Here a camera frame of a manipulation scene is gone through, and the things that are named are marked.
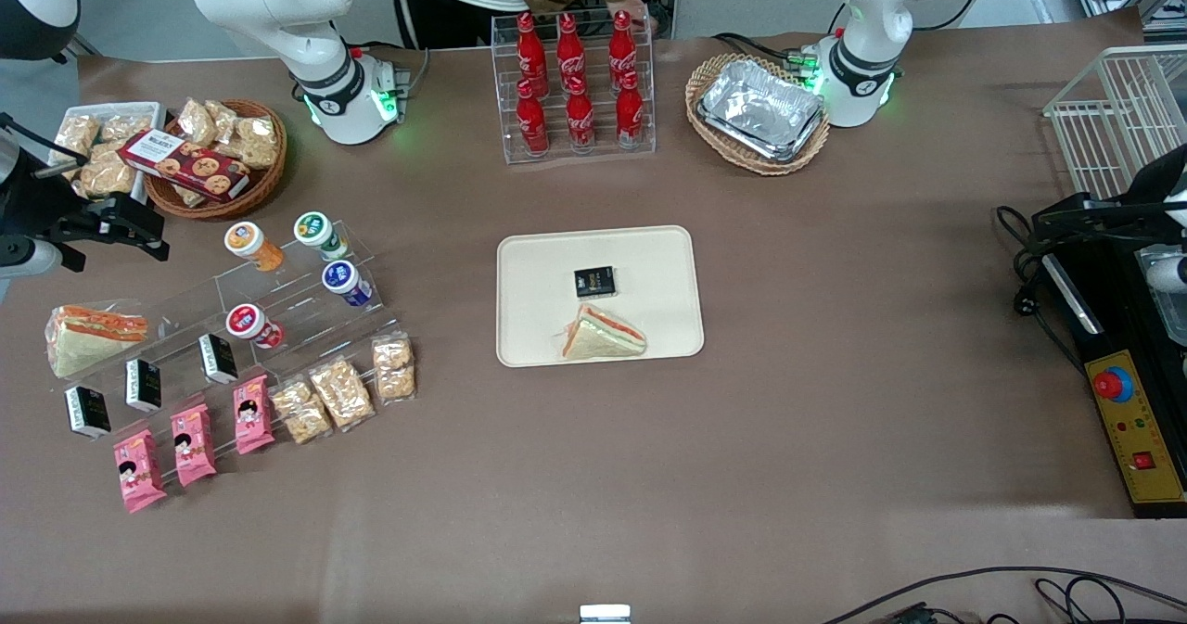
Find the person bare hand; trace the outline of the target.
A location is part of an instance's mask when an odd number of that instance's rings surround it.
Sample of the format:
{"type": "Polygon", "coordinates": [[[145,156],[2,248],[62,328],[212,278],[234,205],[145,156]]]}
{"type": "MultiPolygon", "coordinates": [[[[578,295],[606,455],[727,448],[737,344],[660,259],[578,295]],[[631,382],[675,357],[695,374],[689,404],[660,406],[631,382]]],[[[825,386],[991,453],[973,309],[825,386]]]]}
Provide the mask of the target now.
{"type": "Polygon", "coordinates": [[[607,0],[607,11],[610,15],[618,15],[618,12],[626,12],[631,21],[631,32],[650,32],[656,33],[658,23],[650,15],[649,5],[645,0],[618,0],[618,2],[609,2],[607,0]]]}

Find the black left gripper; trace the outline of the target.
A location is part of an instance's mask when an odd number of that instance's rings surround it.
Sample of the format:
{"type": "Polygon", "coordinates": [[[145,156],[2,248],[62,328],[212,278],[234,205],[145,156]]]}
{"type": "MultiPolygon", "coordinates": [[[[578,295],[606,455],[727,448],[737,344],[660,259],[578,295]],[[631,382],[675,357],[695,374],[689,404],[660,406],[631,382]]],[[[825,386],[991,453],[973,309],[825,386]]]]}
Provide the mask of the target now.
{"type": "Polygon", "coordinates": [[[1145,218],[1153,214],[1153,202],[1094,200],[1091,195],[1075,195],[1077,200],[1056,200],[1033,214],[1033,243],[1060,243],[1080,238],[1153,241],[1145,218]],[[1061,219],[1061,214],[1079,214],[1075,222],[1061,219]]]}

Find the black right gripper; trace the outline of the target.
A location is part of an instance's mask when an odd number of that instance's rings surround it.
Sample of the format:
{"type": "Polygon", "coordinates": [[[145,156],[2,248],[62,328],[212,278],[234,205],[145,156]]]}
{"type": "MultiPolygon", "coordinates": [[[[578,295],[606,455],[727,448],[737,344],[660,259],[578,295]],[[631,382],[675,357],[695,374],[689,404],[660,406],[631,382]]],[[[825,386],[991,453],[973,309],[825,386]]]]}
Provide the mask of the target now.
{"type": "Polygon", "coordinates": [[[93,200],[81,197],[62,177],[32,180],[32,240],[47,244],[93,240],[139,248],[155,261],[169,261],[171,247],[161,234],[164,219],[131,193],[115,190],[93,200]]]}

